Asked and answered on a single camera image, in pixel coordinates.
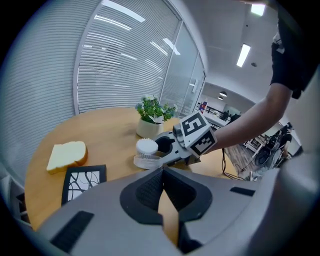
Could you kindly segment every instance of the floor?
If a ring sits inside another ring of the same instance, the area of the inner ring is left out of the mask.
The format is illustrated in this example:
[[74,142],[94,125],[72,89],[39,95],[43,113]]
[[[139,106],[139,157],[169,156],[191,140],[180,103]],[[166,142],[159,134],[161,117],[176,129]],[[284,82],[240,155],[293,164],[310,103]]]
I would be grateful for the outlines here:
[[241,178],[247,177],[250,171],[255,171],[258,168],[252,158],[254,152],[242,144],[226,148],[225,153]]

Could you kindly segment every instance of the human arm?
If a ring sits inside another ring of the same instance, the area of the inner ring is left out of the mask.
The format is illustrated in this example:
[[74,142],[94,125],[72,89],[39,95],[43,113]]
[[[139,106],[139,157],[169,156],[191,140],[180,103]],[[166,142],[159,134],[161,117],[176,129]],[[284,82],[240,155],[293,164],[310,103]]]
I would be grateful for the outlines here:
[[243,143],[269,130],[284,115],[291,96],[292,90],[284,85],[271,84],[262,101],[234,122],[214,132],[217,143],[208,152]]
[[288,141],[285,143],[284,147],[283,147],[283,153],[282,153],[282,155],[283,155],[285,158],[288,157],[288,148],[289,148],[290,143],[291,143],[291,142],[288,140]]

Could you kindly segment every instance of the green plant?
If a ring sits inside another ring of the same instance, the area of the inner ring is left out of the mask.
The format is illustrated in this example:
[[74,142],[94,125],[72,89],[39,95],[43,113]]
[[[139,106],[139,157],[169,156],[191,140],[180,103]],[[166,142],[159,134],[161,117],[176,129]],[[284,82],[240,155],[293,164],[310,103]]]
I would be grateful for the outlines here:
[[168,104],[164,106],[159,105],[159,101],[154,96],[144,96],[142,97],[142,104],[137,104],[135,109],[141,116],[143,121],[146,121],[151,124],[162,124],[165,121],[168,121],[175,115],[177,111],[177,105],[169,107]]

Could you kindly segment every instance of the robotic arm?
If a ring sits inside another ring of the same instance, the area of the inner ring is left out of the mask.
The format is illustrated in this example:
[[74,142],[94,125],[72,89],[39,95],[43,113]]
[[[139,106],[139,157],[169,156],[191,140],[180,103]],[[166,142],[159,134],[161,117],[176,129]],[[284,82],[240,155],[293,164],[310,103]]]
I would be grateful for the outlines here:
[[217,139],[210,124],[200,111],[192,113],[153,139],[158,151],[164,153],[163,164],[172,166],[179,161],[186,165],[200,162],[200,156],[208,151]]

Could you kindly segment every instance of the ceiling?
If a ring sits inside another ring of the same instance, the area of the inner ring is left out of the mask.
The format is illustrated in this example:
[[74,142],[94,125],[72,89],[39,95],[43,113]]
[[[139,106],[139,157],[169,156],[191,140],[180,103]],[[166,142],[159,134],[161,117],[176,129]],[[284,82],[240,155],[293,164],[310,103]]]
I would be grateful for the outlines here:
[[251,100],[235,93],[234,91],[227,90],[225,88],[207,82],[204,84],[202,94],[217,99],[218,97],[221,97],[220,93],[222,91],[226,92],[227,94],[227,97],[222,97],[223,102],[241,111],[242,113],[245,113],[255,104]]
[[[206,81],[255,103],[260,101],[272,77],[271,44],[277,31],[277,12],[266,7],[263,16],[258,16],[251,13],[250,4],[235,0],[182,1],[203,40],[208,63]],[[243,43],[251,50],[244,65],[238,67]]]

